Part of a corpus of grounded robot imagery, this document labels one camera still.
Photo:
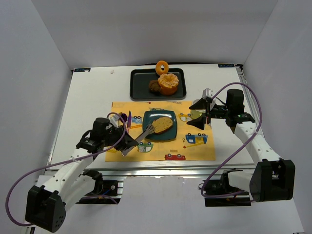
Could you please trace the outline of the sliced bread loaf piece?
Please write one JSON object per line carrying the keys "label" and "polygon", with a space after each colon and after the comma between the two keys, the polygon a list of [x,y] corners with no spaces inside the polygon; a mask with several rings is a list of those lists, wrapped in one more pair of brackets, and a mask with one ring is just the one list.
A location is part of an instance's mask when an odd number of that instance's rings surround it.
{"label": "sliced bread loaf piece", "polygon": [[154,133],[161,134],[163,132],[166,132],[168,129],[170,129],[173,126],[173,121],[169,117],[160,117],[154,120],[152,125],[155,129]]}

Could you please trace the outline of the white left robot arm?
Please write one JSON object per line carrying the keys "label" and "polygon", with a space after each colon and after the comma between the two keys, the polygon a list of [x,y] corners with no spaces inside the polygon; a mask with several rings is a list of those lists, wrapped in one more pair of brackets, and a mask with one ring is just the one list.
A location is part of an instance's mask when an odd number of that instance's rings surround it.
{"label": "white left robot arm", "polygon": [[85,195],[103,193],[102,174],[87,167],[105,147],[118,151],[137,146],[129,134],[130,124],[119,126],[109,118],[98,117],[85,132],[71,156],[51,179],[33,186],[27,195],[25,220],[52,233],[63,224],[67,211]]}

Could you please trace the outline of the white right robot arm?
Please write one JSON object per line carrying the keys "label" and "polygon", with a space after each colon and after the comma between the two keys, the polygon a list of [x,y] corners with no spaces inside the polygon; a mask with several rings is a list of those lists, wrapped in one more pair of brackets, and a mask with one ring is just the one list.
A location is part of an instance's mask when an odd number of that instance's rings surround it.
{"label": "white right robot arm", "polygon": [[293,197],[295,165],[291,160],[279,156],[259,134],[260,123],[244,111],[244,93],[239,89],[229,89],[224,105],[215,104],[216,95],[209,88],[203,91],[201,99],[190,106],[191,110],[204,110],[189,125],[203,128],[211,119],[224,119],[234,135],[241,140],[242,146],[230,155],[227,163],[242,149],[246,149],[255,164],[252,174],[242,170],[225,170],[216,187],[209,185],[212,176],[204,181],[200,192],[204,198],[216,199],[240,195],[247,192],[252,201],[280,201]]}

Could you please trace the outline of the light green mug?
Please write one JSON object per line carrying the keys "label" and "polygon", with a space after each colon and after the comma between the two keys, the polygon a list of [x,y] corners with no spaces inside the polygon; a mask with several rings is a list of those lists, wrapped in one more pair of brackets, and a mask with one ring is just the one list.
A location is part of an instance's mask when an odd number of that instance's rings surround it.
{"label": "light green mug", "polygon": [[192,119],[197,119],[201,117],[201,115],[205,113],[205,110],[191,110],[190,115]]}

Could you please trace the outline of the purple spoon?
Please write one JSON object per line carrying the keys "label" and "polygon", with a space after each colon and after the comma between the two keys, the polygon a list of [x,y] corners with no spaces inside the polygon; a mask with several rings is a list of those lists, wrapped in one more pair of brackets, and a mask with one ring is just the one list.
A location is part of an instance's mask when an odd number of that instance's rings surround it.
{"label": "purple spoon", "polygon": [[122,117],[122,119],[123,119],[125,122],[127,122],[128,116],[127,116],[125,113],[122,113],[122,114],[121,114],[121,117]]}

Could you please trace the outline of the iridescent knife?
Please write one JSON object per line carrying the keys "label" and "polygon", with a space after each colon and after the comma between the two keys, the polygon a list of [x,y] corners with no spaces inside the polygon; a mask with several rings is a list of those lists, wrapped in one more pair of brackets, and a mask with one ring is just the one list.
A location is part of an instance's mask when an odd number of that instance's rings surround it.
{"label": "iridescent knife", "polygon": [[132,122],[132,114],[131,114],[131,111],[129,111],[128,119],[127,119],[127,128],[131,127],[131,122]]}

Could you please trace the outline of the teal square plate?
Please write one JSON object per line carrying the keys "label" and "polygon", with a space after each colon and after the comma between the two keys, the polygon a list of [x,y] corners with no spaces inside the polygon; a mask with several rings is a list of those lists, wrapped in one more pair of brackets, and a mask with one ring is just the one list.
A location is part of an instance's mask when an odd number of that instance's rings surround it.
{"label": "teal square plate", "polygon": [[145,130],[148,124],[152,124],[154,120],[160,117],[169,117],[173,121],[173,126],[166,132],[161,134],[152,133],[146,136],[146,139],[151,141],[171,141],[177,136],[177,119],[173,111],[169,110],[150,110],[146,111],[143,116],[142,129]]}

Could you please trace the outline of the yellow cartoon placemat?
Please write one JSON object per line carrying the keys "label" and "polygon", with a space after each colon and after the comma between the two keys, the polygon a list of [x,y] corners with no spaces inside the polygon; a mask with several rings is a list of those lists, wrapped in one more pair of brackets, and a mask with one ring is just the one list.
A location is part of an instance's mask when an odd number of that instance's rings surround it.
{"label": "yellow cartoon placemat", "polygon": [[106,154],[106,161],[186,161],[186,160],[215,160],[213,132],[210,125],[204,130],[187,125],[192,120],[189,106],[190,101],[154,101],[154,102],[113,102],[112,111],[132,114],[129,135],[138,137],[142,132],[142,121],[146,111],[173,111],[177,119],[177,136],[171,141],[142,140],[127,156],[123,157],[115,149]]}

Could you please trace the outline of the orange sugared bun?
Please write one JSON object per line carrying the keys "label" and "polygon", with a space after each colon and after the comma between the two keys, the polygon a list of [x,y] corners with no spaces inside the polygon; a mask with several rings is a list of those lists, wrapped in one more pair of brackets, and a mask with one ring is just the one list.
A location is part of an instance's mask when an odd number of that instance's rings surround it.
{"label": "orange sugared bun", "polygon": [[176,75],[169,73],[169,74],[162,74],[157,80],[160,86],[160,93],[165,96],[173,95],[179,85],[179,79]]}

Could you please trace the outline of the brown chocolate croissant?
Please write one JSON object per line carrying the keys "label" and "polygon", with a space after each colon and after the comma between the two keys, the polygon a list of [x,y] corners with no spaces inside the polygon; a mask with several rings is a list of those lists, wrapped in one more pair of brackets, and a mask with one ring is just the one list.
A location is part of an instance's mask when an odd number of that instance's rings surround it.
{"label": "brown chocolate croissant", "polygon": [[161,87],[156,79],[149,82],[149,91],[155,95],[160,95]]}

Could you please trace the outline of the black baking tray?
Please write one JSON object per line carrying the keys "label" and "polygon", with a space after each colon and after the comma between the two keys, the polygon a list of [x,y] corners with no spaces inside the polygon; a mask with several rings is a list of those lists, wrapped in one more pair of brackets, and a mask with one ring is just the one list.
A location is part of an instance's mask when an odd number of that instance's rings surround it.
{"label": "black baking tray", "polygon": [[170,101],[184,99],[187,90],[183,70],[181,68],[169,68],[169,73],[177,76],[179,85],[174,94],[165,96],[161,93],[153,93],[149,89],[150,81],[159,78],[155,68],[134,69],[130,74],[130,98],[134,101]]}

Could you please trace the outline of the aluminium table frame rail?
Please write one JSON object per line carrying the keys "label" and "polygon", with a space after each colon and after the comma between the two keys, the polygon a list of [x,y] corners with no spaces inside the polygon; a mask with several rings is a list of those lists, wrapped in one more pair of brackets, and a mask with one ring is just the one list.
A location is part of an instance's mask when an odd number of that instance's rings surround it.
{"label": "aluminium table frame rail", "polygon": [[[248,86],[247,80],[244,76],[243,65],[236,64],[235,68],[236,68],[240,82]],[[256,98],[246,86],[243,86],[242,89],[244,91],[245,99],[247,100],[248,107],[251,111],[251,115],[255,119],[256,125],[258,125],[260,123],[260,110],[256,102]]]}

